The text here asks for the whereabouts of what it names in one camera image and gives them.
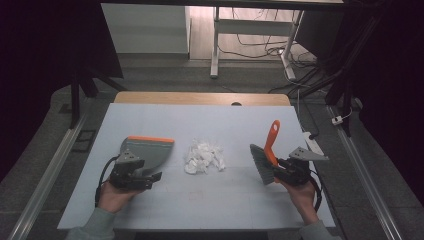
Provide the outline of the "black floor bracket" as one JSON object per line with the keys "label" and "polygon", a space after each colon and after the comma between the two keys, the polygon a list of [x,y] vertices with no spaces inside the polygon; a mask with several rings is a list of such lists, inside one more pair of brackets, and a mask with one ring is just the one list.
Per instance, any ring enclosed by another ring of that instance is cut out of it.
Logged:
{"label": "black floor bracket", "polygon": [[75,140],[72,152],[87,153],[90,151],[96,137],[95,130],[81,130]]}

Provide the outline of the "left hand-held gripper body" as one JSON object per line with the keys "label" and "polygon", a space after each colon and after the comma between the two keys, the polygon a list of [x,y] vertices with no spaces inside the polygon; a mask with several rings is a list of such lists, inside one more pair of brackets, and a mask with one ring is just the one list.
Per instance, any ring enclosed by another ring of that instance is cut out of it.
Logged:
{"label": "left hand-held gripper body", "polygon": [[134,155],[130,150],[124,150],[115,162],[109,177],[109,182],[121,190],[145,190],[142,177],[133,174],[137,166],[143,166],[144,160]]}

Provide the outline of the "black metal stand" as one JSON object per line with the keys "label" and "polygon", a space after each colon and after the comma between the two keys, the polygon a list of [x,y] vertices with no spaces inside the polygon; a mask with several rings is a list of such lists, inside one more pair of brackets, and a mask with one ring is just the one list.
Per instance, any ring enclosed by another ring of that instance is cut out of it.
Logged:
{"label": "black metal stand", "polygon": [[82,89],[85,96],[88,98],[95,98],[99,90],[94,83],[95,79],[107,84],[118,92],[127,91],[127,88],[115,82],[111,77],[106,76],[99,70],[93,67],[80,67],[73,75],[71,81],[71,124],[70,129],[74,129],[80,120],[80,94],[79,90]]}
{"label": "black metal stand", "polygon": [[343,99],[343,116],[340,126],[348,137],[351,136],[350,115],[352,113],[351,102],[353,97],[354,67],[359,66],[359,57],[364,52],[367,42],[381,19],[379,14],[371,13],[364,16],[358,15],[358,17],[361,23],[357,20],[350,21],[350,27],[357,27],[357,29],[348,36],[348,39],[342,43],[338,51],[332,54],[327,60],[322,60],[318,65],[319,69],[325,70],[326,75],[324,79],[321,82],[316,82],[309,87],[305,87],[305,90],[298,94],[299,99],[304,99],[312,93],[330,85],[329,92],[324,98],[325,103],[333,106],[340,99]]}

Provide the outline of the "person's right hand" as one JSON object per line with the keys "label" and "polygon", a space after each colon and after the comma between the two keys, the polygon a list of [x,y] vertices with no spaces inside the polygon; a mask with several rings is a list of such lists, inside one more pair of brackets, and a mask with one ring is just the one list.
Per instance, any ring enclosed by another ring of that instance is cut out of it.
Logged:
{"label": "person's right hand", "polygon": [[319,218],[314,208],[315,189],[313,185],[310,182],[300,186],[291,186],[282,182],[282,185],[287,189],[304,224],[310,225],[318,222]]}

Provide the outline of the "wooden table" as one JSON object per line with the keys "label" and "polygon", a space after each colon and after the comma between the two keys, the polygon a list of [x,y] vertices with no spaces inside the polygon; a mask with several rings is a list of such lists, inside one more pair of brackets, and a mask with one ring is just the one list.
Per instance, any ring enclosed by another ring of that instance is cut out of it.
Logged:
{"label": "wooden table", "polygon": [[258,93],[196,93],[196,92],[140,92],[122,91],[115,103],[179,104],[179,105],[234,105],[242,106],[289,106],[284,94]]}

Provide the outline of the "pile of white paper scraps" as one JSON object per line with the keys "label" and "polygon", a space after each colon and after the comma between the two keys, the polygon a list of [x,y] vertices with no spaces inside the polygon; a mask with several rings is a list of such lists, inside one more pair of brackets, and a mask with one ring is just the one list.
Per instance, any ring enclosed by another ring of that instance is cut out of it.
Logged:
{"label": "pile of white paper scraps", "polygon": [[226,168],[221,146],[201,139],[194,139],[185,155],[184,171],[190,175],[208,173],[208,168],[214,166],[218,171]]}

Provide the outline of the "grey brush with orange handle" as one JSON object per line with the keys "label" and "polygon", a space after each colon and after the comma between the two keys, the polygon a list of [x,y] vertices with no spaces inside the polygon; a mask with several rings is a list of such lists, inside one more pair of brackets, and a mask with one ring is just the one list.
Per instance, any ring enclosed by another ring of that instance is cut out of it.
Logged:
{"label": "grey brush with orange handle", "polygon": [[268,132],[265,146],[261,148],[255,144],[250,145],[250,152],[254,164],[264,185],[274,182],[273,168],[278,165],[278,162],[272,150],[272,146],[277,138],[279,129],[280,121],[274,120]]}

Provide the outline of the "white desk frame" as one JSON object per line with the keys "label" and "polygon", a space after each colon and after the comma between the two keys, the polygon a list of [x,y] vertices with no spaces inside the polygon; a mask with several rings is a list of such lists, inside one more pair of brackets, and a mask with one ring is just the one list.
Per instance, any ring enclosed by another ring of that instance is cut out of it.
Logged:
{"label": "white desk frame", "polygon": [[213,48],[211,56],[210,77],[218,78],[219,69],[219,35],[220,34],[242,34],[242,35],[265,35],[282,36],[287,38],[287,45],[278,54],[284,66],[284,71],[288,80],[295,80],[296,76],[289,60],[291,47],[295,40],[298,27],[303,15],[301,10],[294,10],[294,16],[291,22],[266,21],[266,20],[238,20],[225,19],[220,17],[220,8],[214,8],[213,23]]}

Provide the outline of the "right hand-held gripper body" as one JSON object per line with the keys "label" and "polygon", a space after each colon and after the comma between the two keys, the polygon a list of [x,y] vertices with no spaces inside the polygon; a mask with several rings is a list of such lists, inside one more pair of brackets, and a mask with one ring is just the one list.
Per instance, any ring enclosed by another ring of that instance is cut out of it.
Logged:
{"label": "right hand-held gripper body", "polygon": [[291,174],[292,185],[303,185],[310,177],[309,163],[311,161],[326,161],[328,157],[320,155],[307,150],[302,147],[298,147],[289,154],[287,162],[289,163],[289,173]]}

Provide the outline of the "grey dustpan with orange edge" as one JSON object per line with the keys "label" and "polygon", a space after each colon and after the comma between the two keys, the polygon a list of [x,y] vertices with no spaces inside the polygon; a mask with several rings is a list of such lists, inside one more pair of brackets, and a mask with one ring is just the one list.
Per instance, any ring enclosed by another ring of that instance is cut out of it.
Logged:
{"label": "grey dustpan with orange edge", "polygon": [[130,150],[134,155],[144,160],[143,174],[151,174],[158,166],[163,164],[172,152],[174,140],[148,136],[128,136],[121,144],[120,151]]}

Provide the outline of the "white cabinet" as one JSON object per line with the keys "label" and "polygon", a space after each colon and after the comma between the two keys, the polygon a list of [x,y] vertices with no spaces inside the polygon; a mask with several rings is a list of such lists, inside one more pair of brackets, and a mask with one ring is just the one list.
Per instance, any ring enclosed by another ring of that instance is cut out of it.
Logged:
{"label": "white cabinet", "polygon": [[101,6],[118,53],[189,53],[188,7],[109,3]]}

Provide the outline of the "aluminium rail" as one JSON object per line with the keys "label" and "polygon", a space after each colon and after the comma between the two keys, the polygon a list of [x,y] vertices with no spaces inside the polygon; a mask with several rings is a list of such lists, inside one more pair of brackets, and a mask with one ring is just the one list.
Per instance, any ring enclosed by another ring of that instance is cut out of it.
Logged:
{"label": "aluminium rail", "polygon": [[375,211],[376,217],[388,240],[404,240],[385,200],[383,199],[380,191],[369,173],[363,158],[360,155],[354,141],[349,137],[342,127],[342,124],[335,125],[340,140],[347,152],[353,168],[364,188],[364,191]]}
{"label": "aluminium rail", "polygon": [[84,112],[74,127],[66,131],[7,240],[26,240],[86,120]]}

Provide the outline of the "white power strip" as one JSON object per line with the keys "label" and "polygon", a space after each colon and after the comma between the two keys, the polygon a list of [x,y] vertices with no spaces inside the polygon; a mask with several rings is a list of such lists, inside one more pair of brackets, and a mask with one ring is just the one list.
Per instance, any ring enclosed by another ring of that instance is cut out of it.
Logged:
{"label": "white power strip", "polygon": [[307,144],[307,146],[309,147],[309,149],[319,155],[324,155],[322,149],[320,148],[320,146],[318,145],[318,143],[314,140],[311,139],[312,134],[310,132],[304,132],[303,133],[305,142]]}

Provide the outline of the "person's left hand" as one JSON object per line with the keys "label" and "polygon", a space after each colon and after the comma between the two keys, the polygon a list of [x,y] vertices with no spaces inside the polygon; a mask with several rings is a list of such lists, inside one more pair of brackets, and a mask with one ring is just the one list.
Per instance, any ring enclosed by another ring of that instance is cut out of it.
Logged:
{"label": "person's left hand", "polygon": [[109,182],[105,182],[100,191],[100,198],[98,201],[98,208],[103,209],[110,213],[118,213],[122,210],[129,201],[136,195],[143,193],[139,191],[126,191],[115,188]]}

